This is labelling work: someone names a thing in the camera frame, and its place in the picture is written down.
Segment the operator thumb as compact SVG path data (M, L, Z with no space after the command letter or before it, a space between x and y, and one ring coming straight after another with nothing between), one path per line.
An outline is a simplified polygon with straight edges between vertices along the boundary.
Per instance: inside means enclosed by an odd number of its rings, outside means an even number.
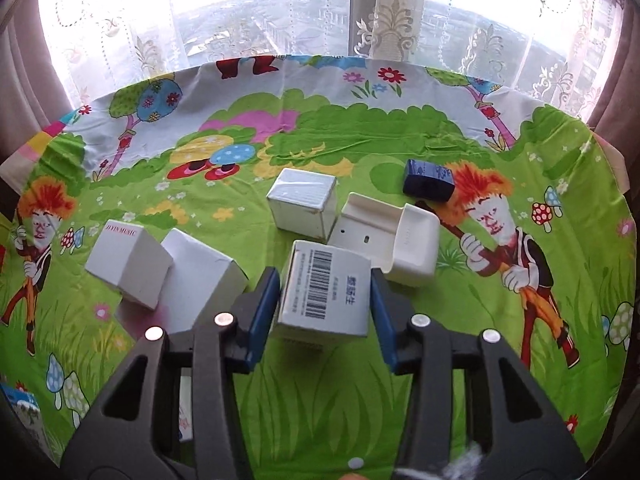
M368 478L363 477L361 474L344 474L341 476L340 480L368 480Z

